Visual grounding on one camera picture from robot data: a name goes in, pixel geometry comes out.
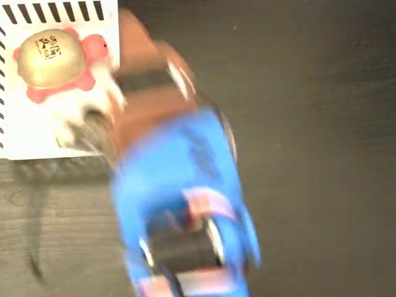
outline blurred object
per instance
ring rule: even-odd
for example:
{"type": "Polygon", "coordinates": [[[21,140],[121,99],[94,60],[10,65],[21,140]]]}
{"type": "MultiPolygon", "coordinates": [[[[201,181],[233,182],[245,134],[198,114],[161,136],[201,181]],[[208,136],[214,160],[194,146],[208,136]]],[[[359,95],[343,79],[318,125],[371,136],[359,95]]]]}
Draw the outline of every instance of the blurred object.
{"type": "Polygon", "coordinates": [[[260,249],[213,108],[173,114],[130,142],[112,193],[138,296],[249,296],[244,273],[260,249]]]}

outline white box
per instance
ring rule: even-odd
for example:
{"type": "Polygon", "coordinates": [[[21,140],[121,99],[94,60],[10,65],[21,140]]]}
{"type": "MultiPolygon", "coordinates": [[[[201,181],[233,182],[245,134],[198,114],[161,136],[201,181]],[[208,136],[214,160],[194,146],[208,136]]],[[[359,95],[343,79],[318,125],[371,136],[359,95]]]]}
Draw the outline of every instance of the white box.
{"type": "Polygon", "coordinates": [[[103,35],[109,45],[112,67],[114,70],[119,67],[117,1],[0,0],[0,158],[34,160],[92,155],[58,147],[50,120],[52,115],[26,98],[27,86],[17,75],[12,57],[14,50],[30,35],[65,27],[75,28],[82,38],[92,33],[103,35]],[[87,8],[88,20],[84,19],[81,3],[87,8]],[[67,7],[73,11],[74,21],[67,14],[67,7]],[[40,20],[40,9],[45,22],[40,20]]]}

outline red sticker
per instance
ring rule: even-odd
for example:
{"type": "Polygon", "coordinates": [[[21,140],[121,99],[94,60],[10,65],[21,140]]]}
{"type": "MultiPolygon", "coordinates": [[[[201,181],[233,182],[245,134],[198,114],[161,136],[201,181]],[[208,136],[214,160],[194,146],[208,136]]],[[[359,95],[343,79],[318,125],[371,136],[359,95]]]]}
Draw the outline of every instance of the red sticker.
{"type": "Polygon", "coordinates": [[[189,203],[189,211],[193,217],[204,217],[216,213],[235,220],[230,201],[220,192],[207,187],[194,187],[184,190],[183,194],[189,203]]]}

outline turtle toy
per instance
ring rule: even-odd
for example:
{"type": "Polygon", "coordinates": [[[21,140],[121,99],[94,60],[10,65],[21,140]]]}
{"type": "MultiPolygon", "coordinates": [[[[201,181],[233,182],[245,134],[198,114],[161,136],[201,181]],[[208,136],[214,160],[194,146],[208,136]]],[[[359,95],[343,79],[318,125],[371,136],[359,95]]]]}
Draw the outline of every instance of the turtle toy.
{"type": "Polygon", "coordinates": [[[55,93],[95,85],[90,66],[109,55],[103,36],[80,39],[73,28],[49,29],[28,37],[14,51],[18,75],[26,82],[27,98],[43,103],[55,93]]]}

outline wooden table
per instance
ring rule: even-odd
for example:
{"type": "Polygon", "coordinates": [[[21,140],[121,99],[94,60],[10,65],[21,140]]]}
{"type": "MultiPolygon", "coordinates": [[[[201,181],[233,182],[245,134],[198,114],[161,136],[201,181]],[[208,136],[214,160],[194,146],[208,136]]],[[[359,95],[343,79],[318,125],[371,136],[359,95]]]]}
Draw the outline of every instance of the wooden table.
{"type": "MultiPolygon", "coordinates": [[[[131,7],[182,52],[234,125],[266,261],[250,274],[252,296],[393,296],[396,5],[151,0],[131,7]]],[[[23,266],[18,204],[26,201],[10,203],[20,186],[7,162],[0,166],[0,296],[127,296],[107,186],[48,188],[41,255],[59,285],[45,293],[23,266]]]]}

